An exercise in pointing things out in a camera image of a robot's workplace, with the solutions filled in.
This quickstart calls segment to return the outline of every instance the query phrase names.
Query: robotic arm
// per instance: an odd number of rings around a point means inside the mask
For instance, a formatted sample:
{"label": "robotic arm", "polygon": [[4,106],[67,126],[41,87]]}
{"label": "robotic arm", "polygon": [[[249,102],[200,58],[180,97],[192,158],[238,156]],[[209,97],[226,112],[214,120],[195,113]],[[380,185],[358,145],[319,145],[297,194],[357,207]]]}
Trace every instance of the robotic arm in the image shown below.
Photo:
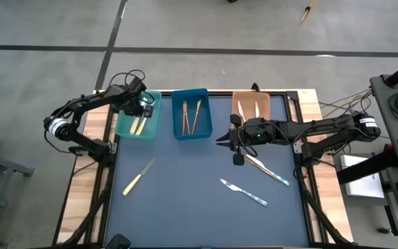
{"label": "robotic arm", "polygon": [[[132,74],[129,72],[118,73],[117,75]],[[81,95],[80,98],[69,100],[63,107],[56,109],[50,116],[44,119],[44,138],[46,139],[46,133],[48,131],[60,140],[73,141],[78,145],[81,145],[76,148],[87,150],[88,155],[98,162],[101,167],[114,165],[115,154],[112,153],[111,148],[106,141],[100,139],[92,140],[77,131],[82,115],[87,111],[106,104],[111,105],[113,112],[123,111],[125,115],[128,116],[142,115],[144,108],[140,105],[140,102],[142,101],[140,96],[142,92],[145,92],[145,90],[146,87],[142,80],[134,76],[130,84],[125,82],[124,85],[109,85],[107,89],[101,93],[97,91],[92,95]],[[76,154],[74,147],[69,148],[69,150]],[[64,242],[64,246],[58,245],[58,248],[66,248],[65,245],[69,245],[69,248],[73,248],[73,246],[78,243],[86,229],[89,227],[91,221],[95,218],[97,211],[107,200],[107,196],[110,194],[110,191],[111,189],[109,187],[104,188],[97,200],[94,202],[87,216],[79,225],[78,229],[76,229],[73,235]],[[129,243],[129,241],[123,237],[120,237],[119,241],[123,244]],[[111,246],[107,248],[119,248],[119,246]]]}
{"label": "robotic arm", "polygon": [[[144,109],[140,105],[140,95],[145,90],[142,80],[135,77],[130,84],[114,84],[104,92],[81,95],[81,98],[69,100],[63,107],[53,111],[44,120],[44,128],[60,140],[76,142],[88,150],[93,160],[107,165],[112,159],[109,156],[110,146],[100,139],[91,140],[77,131],[82,115],[106,104],[111,104],[114,112],[122,110],[128,116],[141,115]],[[68,122],[66,119],[72,115],[71,122]]]}
{"label": "robotic arm", "polygon": [[299,145],[298,141],[302,137],[335,133],[320,142],[301,144],[301,148],[298,148],[301,150],[301,163],[311,165],[312,160],[322,157],[325,151],[339,149],[344,144],[355,140],[372,142],[381,133],[375,119],[364,113],[305,123],[252,118],[243,125],[240,116],[231,114],[230,122],[235,128],[230,129],[226,135],[216,141],[219,142],[217,145],[228,147],[236,152],[233,157],[235,165],[244,163],[240,148],[243,148],[251,156],[257,156],[256,150],[252,147],[254,145]]}

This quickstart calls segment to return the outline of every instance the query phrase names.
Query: gray carpet floor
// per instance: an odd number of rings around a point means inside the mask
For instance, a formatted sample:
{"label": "gray carpet floor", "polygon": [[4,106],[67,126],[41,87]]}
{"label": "gray carpet floor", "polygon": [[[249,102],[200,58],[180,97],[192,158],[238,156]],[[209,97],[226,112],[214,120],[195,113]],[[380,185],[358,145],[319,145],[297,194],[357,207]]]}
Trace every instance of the gray carpet floor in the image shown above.
{"label": "gray carpet floor", "polygon": [[[130,0],[115,46],[398,52],[398,0],[320,0],[299,24],[309,3]],[[0,45],[107,46],[119,4],[0,0]],[[0,50],[0,157],[35,168],[32,178],[14,177],[9,206],[0,210],[0,241],[9,248],[52,242],[75,157],[45,143],[42,120],[94,89],[104,54]],[[113,53],[104,86],[134,68],[146,73],[150,89],[246,89],[257,82],[262,89],[316,89],[320,101],[332,102],[368,88],[370,77],[393,73],[398,58]],[[386,134],[374,101],[368,113]],[[379,152],[386,142],[354,142],[352,151]],[[345,205],[356,242],[398,248],[398,237],[375,230],[388,226],[381,201],[345,197]]]}

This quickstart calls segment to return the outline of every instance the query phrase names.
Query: black floor stripe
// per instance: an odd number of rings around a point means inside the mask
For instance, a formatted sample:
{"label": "black floor stripe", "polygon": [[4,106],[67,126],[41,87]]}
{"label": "black floor stripe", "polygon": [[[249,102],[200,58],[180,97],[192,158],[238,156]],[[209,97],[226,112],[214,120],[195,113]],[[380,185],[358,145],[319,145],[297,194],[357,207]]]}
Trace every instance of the black floor stripe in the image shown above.
{"label": "black floor stripe", "polygon": [[111,53],[113,52],[113,47],[116,42],[116,37],[117,34],[119,33],[119,27],[121,26],[122,14],[125,12],[126,2],[127,0],[121,0],[121,4],[119,5],[119,9],[117,10],[115,24],[113,25],[110,39],[108,41],[107,50],[105,52],[104,59],[102,60],[101,69],[99,70],[99,74],[97,76],[95,90],[102,89],[102,85],[104,84],[105,75],[107,74],[108,64],[110,63]]}
{"label": "black floor stripe", "polygon": [[331,55],[335,57],[389,57],[398,58],[398,52],[347,52],[317,50],[264,50],[264,49],[232,49],[232,48],[136,48],[116,47],[114,53],[152,53],[152,54],[210,54],[210,55],[285,55],[285,56],[317,56]]}
{"label": "black floor stripe", "polygon": [[0,50],[53,51],[53,52],[104,52],[105,46],[34,46],[34,45],[0,45]]}

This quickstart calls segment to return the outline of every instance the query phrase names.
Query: table knife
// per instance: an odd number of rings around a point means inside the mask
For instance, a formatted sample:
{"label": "table knife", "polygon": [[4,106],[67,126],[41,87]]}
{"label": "table knife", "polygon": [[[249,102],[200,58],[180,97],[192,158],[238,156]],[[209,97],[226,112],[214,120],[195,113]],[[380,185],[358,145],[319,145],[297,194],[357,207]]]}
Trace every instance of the table knife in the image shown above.
{"label": "table knife", "polygon": [[257,105],[257,101],[255,101],[256,103],[256,118],[259,118],[259,106]]}
{"label": "table knife", "polygon": [[[150,104],[150,107],[154,106],[155,102],[153,101],[153,103]],[[135,135],[139,136],[142,133],[142,130],[144,129],[144,125],[146,122],[146,117],[144,117],[144,119],[141,122],[141,125],[138,128],[138,131],[136,131]]]}
{"label": "table knife", "polygon": [[271,176],[272,178],[282,182],[283,184],[290,186],[290,182],[288,182],[287,180],[285,180],[284,178],[278,176],[277,174],[275,174],[274,172],[272,172],[271,170],[267,169],[266,166],[260,162],[259,160],[255,159],[253,156],[250,155],[245,155],[246,158],[248,158],[249,162],[256,166],[257,168],[259,168],[260,170],[262,170],[263,172],[265,172],[267,175]]}
{"label": "table knife", "polygon": [[242,105],[240,105],[240,101],[238,101],[239,115],[242,117],[243,122],[245,122],[245,116],[243,115]]}
{"label": "table knife", "polygon": [[[141,100],[141,103],[140,103],[141,107],[144,108],[144,109],[145,109],[145,106],[146,106],[146,100],[147,100],[147,98],[143,97],[142,100]],[[130,128],[130,134],[132,134],[132,135],[135,134],[136,128],[138,127],[140,119],[141,119],[141,116],[135,117],[135,120],[133,121],[133,124],[131,125],[131,128]]]}
{"label": "table knife", "polygon": [[263,199],[260,199],[260,198],[258,198],[258,197],[256,197],[256,196],[250,194],[249,192],[246,192],[245,190],[242,190],[241,188],[236,187],[235,185],[233,185],[233,184],[227,182],[226,180],[224,180],[224,179],[221,178],[220,181],[221,181],[223,184],[225,184],[227,187],[229,187],[231,190],[242,192],[242,193],[248,195],[249,197],[251,197],[253,200],[259,202],[259,203],[262,204],[262,205],[264,205],[265,207],[268,205],[268,202],[264,201]]}
{"label": "table knife", "polygon": [[122,192],[124,196],[126,196],[130,190],[133,188],[133,186],[138,182],[139,178],[141,176],[145,175],[145,173],[150,169],[150,167],[154,164],[156,158],[153,158],[148,165],[142,170],[141,174],[138,174],[132,181],[129,183],[129,185],[125,188],[125,190]]}

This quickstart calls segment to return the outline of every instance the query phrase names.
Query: blue plastic tray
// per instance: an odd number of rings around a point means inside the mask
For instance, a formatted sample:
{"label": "blue plastic tray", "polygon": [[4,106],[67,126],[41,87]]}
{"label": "blue plastic tray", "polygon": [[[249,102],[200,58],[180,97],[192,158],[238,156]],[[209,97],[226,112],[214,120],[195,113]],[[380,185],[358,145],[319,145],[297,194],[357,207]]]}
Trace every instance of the blue plastic tray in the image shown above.
{"label": "blue plastic tray", "polygon": [[[161,93],[159,91],[147,91],[148,94],[151,94],[154,97],[154,108],[153,115],[151,118],[147,118],[144,124],[144,128],[140,135],[130,134],[130,128],[133,124],[133,121],[136,117],[126,116],[123,111],[119,113],[119,118],[117,119],[116,124],[116,134],[123,138],[132,138],[132,139],[140,139],[140,140],[153,140],[155,139],[156,130],[158,128],[159,123],[159,114],[161,110]],[[147,94],[143,94],[142,97],[147,97],[149,102],[151,102],[151,98]],[[139,129],[139,126],[143,122],[144,117],[141,117],[138,126],[136,127],[136,131]]]}
{"label": "blue plastic tray", "polygon": [[[196,116],[196,107],[198,101],[201,100],[200,109],[198,112],[198,119],[196,122],[195,133],[192,132],[194,118]],[[185,125],[184,135],[182,135],[182,105],[187,101],[188,105],[188,119],[191,135],[188,135],[187,125]],[[206,89],[192,89],[174,91],[171,94],[171,104],[173,107],[173,133],[178,140],[188,140],[197,138],[208,138],[213,132],[213,125],[211,124],[210,104],[208,101],[208,90]]]}

